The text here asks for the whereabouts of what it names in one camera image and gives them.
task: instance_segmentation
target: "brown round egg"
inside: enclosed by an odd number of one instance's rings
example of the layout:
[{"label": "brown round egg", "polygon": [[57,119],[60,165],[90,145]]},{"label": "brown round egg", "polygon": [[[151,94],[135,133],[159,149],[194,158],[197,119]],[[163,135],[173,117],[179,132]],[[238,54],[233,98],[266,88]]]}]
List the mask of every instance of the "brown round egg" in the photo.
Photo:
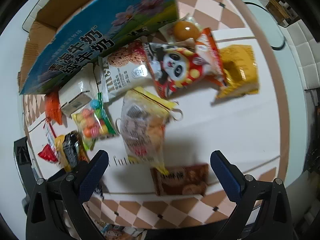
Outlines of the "brown round egg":
[{"label": "brown round egg", "polygon": [[200,37],[200,31],[193,23],[180,21],[174,26],[173,35],[177,41],[185,41],[189,38],[196,40]]}]

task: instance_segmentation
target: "cardboard box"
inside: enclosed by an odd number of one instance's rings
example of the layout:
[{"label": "cardboard box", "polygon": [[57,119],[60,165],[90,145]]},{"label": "cardboard box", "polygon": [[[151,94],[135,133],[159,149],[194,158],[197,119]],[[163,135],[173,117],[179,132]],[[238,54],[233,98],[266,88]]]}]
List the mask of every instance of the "cardboard box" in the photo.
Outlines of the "cardboard box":
[{"label": "cardboard box", "polygon": [[21,94],[61,87],[88,62],[176,20],[174,0],[49,0],[33,23],[18,75]]}]

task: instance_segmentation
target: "barcode label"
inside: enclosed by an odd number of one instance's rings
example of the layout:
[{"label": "barcode label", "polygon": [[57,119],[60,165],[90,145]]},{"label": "barcode label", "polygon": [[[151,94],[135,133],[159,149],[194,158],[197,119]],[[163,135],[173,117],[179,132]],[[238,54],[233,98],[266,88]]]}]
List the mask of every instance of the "barcode label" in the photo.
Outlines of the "barcode label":
[{"label": "barcode label", "polygon": [[131,118],[146,119],[148,117],[148,113],[140,109],[137,105],[133,105],[128,110],[127,116]]}]

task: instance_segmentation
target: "blue gripper pad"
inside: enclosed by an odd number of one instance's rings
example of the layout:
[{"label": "blue gripper pad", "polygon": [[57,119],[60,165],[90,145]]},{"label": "blue gripper pad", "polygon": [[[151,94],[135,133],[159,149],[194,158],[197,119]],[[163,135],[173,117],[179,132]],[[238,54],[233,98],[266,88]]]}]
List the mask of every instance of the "blue gripper pad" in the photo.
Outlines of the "blue gripper pad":
[{"label": "blue gripper pad", "polygon": [[90,197],[92,196],[94,189],[97,187],[99,180],[101,179],[103,173],[108,167],[108,153],[103,150],[99,150],[98,153],[99,152],[102,153],[101,156],[95,161],[95,164],[87,173],[87,176],[84,178],[84,180],[79,186],[78,200],[81,204],[90,200]]},{"label": "blue gripper pad", "polygon": [[210,157],[210,165],[213,172],[216,174],[221,186],[227,194],[227,197],[231,202],[239,203],[242,198],[241,186],[237,182],[236,178],[232,175],[232,172],[228,169],[223,160],[214,151]]}]

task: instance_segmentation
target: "pink flower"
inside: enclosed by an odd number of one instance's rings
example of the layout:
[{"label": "pink flower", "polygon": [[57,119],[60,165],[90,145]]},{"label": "pink flower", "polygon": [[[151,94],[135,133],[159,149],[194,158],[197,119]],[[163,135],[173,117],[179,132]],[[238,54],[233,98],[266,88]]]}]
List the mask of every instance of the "pink flower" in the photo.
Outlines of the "pink flower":
[{"label": "pink flower", "polygon": [[138,11],[148,16],[156,15],[163,10],[164,0],[142,0],[138,5]]},{"label": "pink flower", "polygon": [[111,24],[113,26],[119,26],[122,25],[126,22],[128,22],[129,20],[132,19],[132,17],[134,16],[135,11],[134,11],[134,7],[132,5],[129,5],[127,7],[127,9],[125,10],[125,12],[121,12],[121,13],[117,13],[116,14],[116,20],[114,20]]}]

